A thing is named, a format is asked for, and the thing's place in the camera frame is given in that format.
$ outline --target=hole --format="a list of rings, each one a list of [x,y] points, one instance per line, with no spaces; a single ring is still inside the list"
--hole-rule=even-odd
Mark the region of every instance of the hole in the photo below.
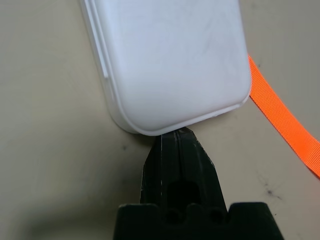
[[[210,212],[210,219],[215,224],[222,224],[224,220],[224,215],[220,209],[214,209]]]
[[[165,218],[168,224],[179,224],[183,221],[181,214],[175,209],[169,209]]]
[[[185,214],[189,204],[201,204],[197,184],[192,181],[176,181],[169,184],[167,189],[167,206]]]

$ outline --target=black mechanical part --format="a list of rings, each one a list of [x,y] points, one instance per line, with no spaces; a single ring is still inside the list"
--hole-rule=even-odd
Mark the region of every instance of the black mechanical part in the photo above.
[[[263,202],[227,211],[216,169],[194,133],[160,136],[143,167],[140,204],[119,208],[114,240],[283,240]]]

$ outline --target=orange webbing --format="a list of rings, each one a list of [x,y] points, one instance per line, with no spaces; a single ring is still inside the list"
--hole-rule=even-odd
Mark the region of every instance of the orange webbing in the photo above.
[[[320,142],[287,109],[250,56],[249,63],[252,77],[250,97],[304,164],[320,177]]]

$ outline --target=white plastic case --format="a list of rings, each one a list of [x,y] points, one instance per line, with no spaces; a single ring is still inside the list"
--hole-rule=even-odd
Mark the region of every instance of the white plastic case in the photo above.
[[[109,112],[161,135],[240,107],[251,75],[237,0],[81,0]]]

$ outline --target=table surface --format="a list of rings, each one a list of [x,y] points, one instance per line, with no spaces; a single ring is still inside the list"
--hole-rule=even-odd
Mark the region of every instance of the table surface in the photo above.
[[[240,7],[249,54],[320,139],[320,1]],[[0,30],[0,239],[111,239],[153,138],[110,118],[78,1],[0,0]],[[250,99],[190,128],[227,206],[266,202],[285,239],[320,238],[320,180]]]

